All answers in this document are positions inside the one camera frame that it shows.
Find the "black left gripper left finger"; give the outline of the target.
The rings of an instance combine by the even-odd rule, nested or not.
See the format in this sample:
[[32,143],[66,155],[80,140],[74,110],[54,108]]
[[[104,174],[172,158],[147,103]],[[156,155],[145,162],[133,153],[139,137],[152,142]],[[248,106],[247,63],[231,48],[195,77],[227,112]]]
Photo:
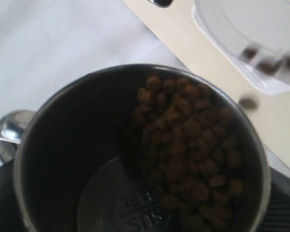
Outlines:
[[25,232],[13,183],[14,160],[0,166],[0,232]]

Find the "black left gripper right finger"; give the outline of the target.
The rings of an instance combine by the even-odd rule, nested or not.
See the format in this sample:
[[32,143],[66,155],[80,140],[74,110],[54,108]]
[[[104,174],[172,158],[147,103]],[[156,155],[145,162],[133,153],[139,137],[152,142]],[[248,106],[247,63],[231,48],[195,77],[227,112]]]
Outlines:
[[290,232],[290,178],[256,166],[258,232]]

